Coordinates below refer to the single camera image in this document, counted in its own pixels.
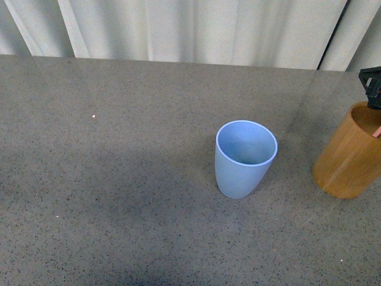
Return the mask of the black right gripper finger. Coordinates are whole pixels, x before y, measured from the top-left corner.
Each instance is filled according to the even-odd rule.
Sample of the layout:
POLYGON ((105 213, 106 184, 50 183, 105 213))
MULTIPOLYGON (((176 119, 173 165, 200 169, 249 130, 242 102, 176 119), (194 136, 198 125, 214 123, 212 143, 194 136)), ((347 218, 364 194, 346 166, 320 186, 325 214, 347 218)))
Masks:
POLYGON ((370 109, 380 109, 380 66, 361 69, 358 77, 366 92, 367 106, 370 109))

